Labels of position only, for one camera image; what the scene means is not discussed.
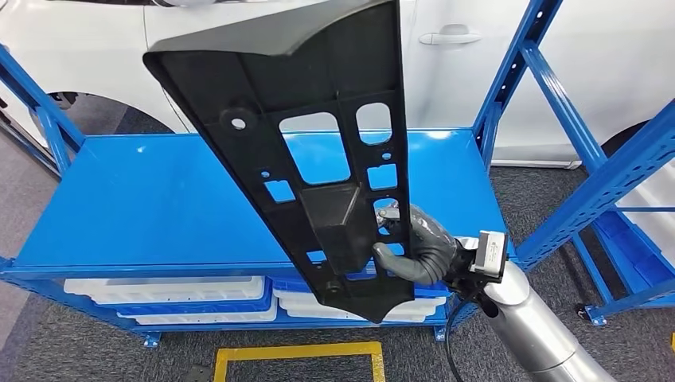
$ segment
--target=black glove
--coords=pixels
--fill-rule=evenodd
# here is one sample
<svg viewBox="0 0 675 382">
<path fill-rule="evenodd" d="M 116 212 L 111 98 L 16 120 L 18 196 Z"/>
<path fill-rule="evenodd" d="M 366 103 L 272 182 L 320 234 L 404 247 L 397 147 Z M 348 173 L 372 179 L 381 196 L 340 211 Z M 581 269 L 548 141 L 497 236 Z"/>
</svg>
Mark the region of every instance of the black glove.
<svg viewBox="0 0 675 382">
<path fill-rule="evenodd" d="M 378 223 L 391 233 L 401 230 L 398 204 L 377 211 Z M 431 216 L 416 205 L 410 205 L 412 258 L 396 256 L 384 243 L 375 243 L 376 260 L 394 275 L 420 284 L 433 284 L 450 269 L 457 252 L 455 239 Z"/>
</svg>

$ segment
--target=shelf foot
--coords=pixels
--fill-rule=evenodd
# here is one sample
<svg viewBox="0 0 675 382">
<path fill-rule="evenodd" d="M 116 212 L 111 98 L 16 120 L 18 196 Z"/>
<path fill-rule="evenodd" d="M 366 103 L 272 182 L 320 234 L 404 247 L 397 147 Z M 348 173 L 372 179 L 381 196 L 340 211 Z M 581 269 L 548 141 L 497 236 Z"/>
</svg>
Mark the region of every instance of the shelf foot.
<svg viewBox="0 0 675 382">
<path fill-rule="evenodd" d="M 605 319 L 605 316 L 598 313 L 597 310 L 598 308 L 596 306 L 586 305 L 577 308 L 576 313 L 582 319 L 590 321 L 593 326 L 607 325 L 607 319 Z"/>
<path fill-rule="evenodd" d="M 162 336 L 161 333 L 147 333 L 145 335 L 145 341 L 143 342 L 143 346 L 147 348 L 156 348 L 159 346 L 159 339 Z"/>
<path fill-rule="evenodd" d="M 437 341 L 445 341 L 445 326 L 434 326 L 434 337 Z"/>
</svg>

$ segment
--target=floor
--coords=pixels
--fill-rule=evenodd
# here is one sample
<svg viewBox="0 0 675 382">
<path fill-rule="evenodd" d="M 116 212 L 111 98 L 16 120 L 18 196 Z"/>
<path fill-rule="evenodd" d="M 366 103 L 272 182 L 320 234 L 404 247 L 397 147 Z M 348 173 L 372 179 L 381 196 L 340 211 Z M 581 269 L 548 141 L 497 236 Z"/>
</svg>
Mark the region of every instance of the floor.
<svg viewBox="0 0 675 382">
<path fill-rule="evenodd" d="M 164 129 L 135 111 L 122 110 L 120 114 L 100 105 L 91 107 L 90 113 L 107 115 L 109 123 L 117 121 L 117 131 L 135 131 L 132 127 L 138 126 L 145 132 Z M 18 251 L 49 200 L 54 182 L 32 163 L 15 158 L 6 147 L 0 146 L 0 153 L 0 214 L 4 222 L 0 226 L 0 253 L 11 255 Z M 496 168 L 491 178 L 506 223 L 519 243 L 583 181 L 585 173 Z M 602 263 L 601 250 L 591 237 L 588 240 L 589 249 Z M 614 278 L 611 270 L 607 274 L 609 279 Z M 675 331 L 675 310 L 631 311 L 611 317 L 601 328 L 579 320 L 573 306 L 598 302 L 599 297 L 569 244 L 532 271 L 529 278 L 588 352 L 618 381 L 675 380 L 675 353 L 669 347 L 670 334 Z M 0 351 L 0 382 L 181 381 L 194 365 L 213 367 L 220 347 L 345 341 L 380 341 L 388 381 L 453 380 L 443 348 L 427 328 L 170 333 L 157 349 L 144 349 L 138 338 L 82 314 L 36 296 L 26 299 L 25 293 L 12 287 L 0 288 L 0 340 L 6 338 Z M 622 293 L 621 288 L 615 293 Z M 12 321 L 16 324 L 7 333 Z M 467 381 L 528 380 L 480 316 L 459 328 L 453 346 Z M 228 368 L 228 380 L 363 381 L 372 380 L 372 376 L 366 357 L 339 357 L 236 362 Z"/>
</svg>

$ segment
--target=car body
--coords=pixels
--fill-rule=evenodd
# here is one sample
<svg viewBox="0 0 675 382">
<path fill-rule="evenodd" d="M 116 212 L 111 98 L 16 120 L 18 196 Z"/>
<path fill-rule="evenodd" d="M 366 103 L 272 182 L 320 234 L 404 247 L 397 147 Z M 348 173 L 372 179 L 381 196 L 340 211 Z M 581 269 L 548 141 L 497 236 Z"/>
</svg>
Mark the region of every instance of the car body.
<svg viewBox="0 0 675 382">
<path fill-rule="evenodd" d="M 48 93 L 113 99 L 184 133 L 195 130 L 143 66 L 149 46 L 325 0 L 170 8 L 149 0 L 88 1 L 0 0 L 0 42 Z M 401 0 L 409 127 L 473 124 L 527 3 Z M 651 118 L 672 98 L 672 14 L 670 0 L 566 0 L 560 7 L 541 49 L 599 142 Z M 433 33 L 441 43 L 430 44 Z M 45 145 L 29 112 L 2 85 L 0 98 L 9 104 L 6 112 Z M 497 163 L 578 163 L 545 103 L 526 74 L 500 122 Z"/>
</svg>

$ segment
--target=yellow floor marking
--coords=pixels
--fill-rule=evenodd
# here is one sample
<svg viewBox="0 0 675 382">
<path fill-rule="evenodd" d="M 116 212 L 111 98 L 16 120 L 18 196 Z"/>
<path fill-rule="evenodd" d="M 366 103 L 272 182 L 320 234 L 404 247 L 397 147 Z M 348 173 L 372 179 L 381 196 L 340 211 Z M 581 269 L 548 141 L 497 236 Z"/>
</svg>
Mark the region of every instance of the yellow floor marking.
<svg viewBox="0 0 675 382">
<path fill-rule="evenodd" d="M 214 382 L 225 382 L 229 361 L 280 360 L 289 358 L 370 355 L 373 382 L 384 382 L 384 358 L 380 342 L 273 346 L 266 348 L 218 349 Z"/>
</svg>

